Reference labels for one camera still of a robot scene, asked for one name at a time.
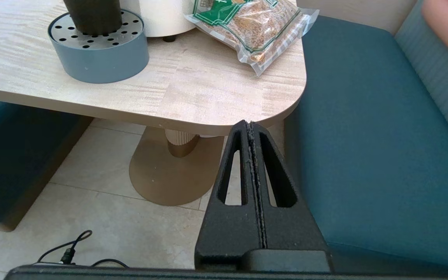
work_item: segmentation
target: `hole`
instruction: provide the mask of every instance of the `hole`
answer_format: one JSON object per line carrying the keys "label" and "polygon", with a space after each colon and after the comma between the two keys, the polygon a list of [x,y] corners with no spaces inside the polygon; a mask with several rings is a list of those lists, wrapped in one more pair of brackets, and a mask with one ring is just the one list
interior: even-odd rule
{"label": "hole", "polygon": [[274,191],[271,186],[271,179],[269,178],[269,173],[267,172],[267,167],[265,167],[265,178],[267,179],[267,192],[269,193],[269,203],[272,207],[278,207],[276,203],[276,198],[274,197]]}
{"label": "hole", "polygon": [[[259,135],[262,154],[264,156],[266,177],[268,179],[269,202],[274,207],[292,207],[297,203],[297,196],[293,190],[290,178],[286,175],[285,170],[283,170],[281,162],[277,158],[267,135],[264,133],[259,133]],[[267,173],[268,169],[274,170],[274,172],[269,174]]]}
{"label": "hole", "polygon": [[242,205],[242,176],[240,174],[240,151],[235,151],[225,205]]}
{"label": "hole", "polygon": [[218,184],[217,199],[225,205],[246,205],[248,203],[247,187],[242,176],[245,170],[242,170],[240,166],[241,157],[243,156],[240,150],[243,146],[241,131],[236,131],[229,135],[226,145],[229,144],[231,144],[230,153],[222,156],[221,168],[224,169],[224,172],[215,181]]}

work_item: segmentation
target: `wooden tabletop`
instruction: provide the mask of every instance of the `wooden tabletop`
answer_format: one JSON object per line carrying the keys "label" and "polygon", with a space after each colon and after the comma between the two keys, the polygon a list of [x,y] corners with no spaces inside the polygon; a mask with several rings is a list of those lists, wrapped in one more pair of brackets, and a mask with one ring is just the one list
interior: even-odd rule
{"label": "wooden tabletop", "polygon": [[173,43],[149,38],[139,74],[88,84],[64,72],[47,27],[60,0],[0,1],[0,101],[205,135],[245,119],[270,126],[295,108],[306,85],[302,42],[260,77],[235,50],[191,30]]}

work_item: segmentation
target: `black cable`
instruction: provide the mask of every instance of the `black cable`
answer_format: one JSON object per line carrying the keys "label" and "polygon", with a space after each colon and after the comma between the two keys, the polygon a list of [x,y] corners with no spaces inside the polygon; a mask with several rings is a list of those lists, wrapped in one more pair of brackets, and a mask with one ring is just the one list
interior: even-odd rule
{"label": "black cable", "polygon": [[117,259],[101,259],[100,261],[97,261],[94,264],[92,264],[92,266],[97,266],[98,264],[107,263],[107,262],[117,263],[127,269],[129,268],[129,266],[127,266],[126,264],[124,264],[123,262],[121,262]]}
{"label": "black cable", "polygon": [[74,249],[75,246],[77,245],[77,243],[78,243],[79,241],[86,239],[87,237],[91,236],[91,234],[93,234],[93,231],[92,231],[92,230],[87,230],[87,231],[81,233],[81,234],[77,237],[77,239],[75,240],[75,242],[73,243],[73,245],[72,245],[71,248]]}
{"label": "black cable", "polygon": [[57,247],[55,247],[55,248],[53,248],[53,249],[51,249],[51,250],[48,250],[46,253],[42,254],[41,257],[39,257],[39,259],[37,259],[37,262],[40,263],[40,262],[42,261],[42,259],[43,259],[44,257],[46,257],[49,253],[54,252],[54,251],[56,251],[56,250],[58,250],[58,249],[60,249],[60,248],[63,248],[63,247],[65,247],[65,246],[69,246],[69,245],[73,244],[73,246],[71,247],[71,249],[73,250],[73,248],[77,245],[77,243],[78,243],[79,241],[82,241],[82,240],[88,238],[89,236],[91,236],[91,234],[93,234],[93,231],[91,231],[91,230],[87,230],[87,231],[85,231],[85,232],[82,232],[76,240],[74,240],[74,241],[70,241],[70,242],[68,242],[68,243],[65,243],[65,244],[62,244],[62,245],[60,245],[60,246],[57,246]]}

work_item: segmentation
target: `green label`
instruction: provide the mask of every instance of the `green label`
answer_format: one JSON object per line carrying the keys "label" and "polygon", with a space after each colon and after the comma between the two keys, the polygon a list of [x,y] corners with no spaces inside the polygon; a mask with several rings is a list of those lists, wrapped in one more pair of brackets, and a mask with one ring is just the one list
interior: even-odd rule
{"label": "green label", "polygon": [[266,0],[269,5],[271,5],[271,7],[275,7],[276,5],[278,5],[278,0]]}
{"label": "green label", "polygon": [[208,25],[227,25],[240,8],[250,0],[213,0],[208,11],[196,12],[194,17]]}

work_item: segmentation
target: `table pedestal base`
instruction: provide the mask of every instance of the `table pedestal base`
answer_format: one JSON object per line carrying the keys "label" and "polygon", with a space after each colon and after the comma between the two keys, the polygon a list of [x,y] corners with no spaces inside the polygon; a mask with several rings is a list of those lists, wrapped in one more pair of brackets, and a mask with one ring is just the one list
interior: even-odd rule
{"label": "table pedestal base", "polygon": [[176,156],[194,147],[186,156],[176,157],[168,148],[174,145],[168,141],[173,132],[167,133],[166,137],[163,129],[146,128],[132,156],[129,175],[135,190],[145,199],[161,205],[182,205],[198,199],[214,184],[224,137],[196,135],[183,145],[171,147],[184,151],[176,152]]}

